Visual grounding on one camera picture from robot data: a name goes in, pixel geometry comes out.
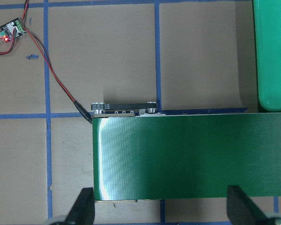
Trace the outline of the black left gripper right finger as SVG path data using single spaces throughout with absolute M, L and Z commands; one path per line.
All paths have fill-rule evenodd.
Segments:
M 226 212 L 233 225 L 281 225 L 281 215 L 263 212 L 237 185 L 227 187 Z

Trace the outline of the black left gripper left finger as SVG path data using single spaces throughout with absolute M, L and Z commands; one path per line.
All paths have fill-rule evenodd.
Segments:
M 52 217 L 46 225 L 93 225 L 95 199 L 93 188 L 83 188 L 67 215 Z

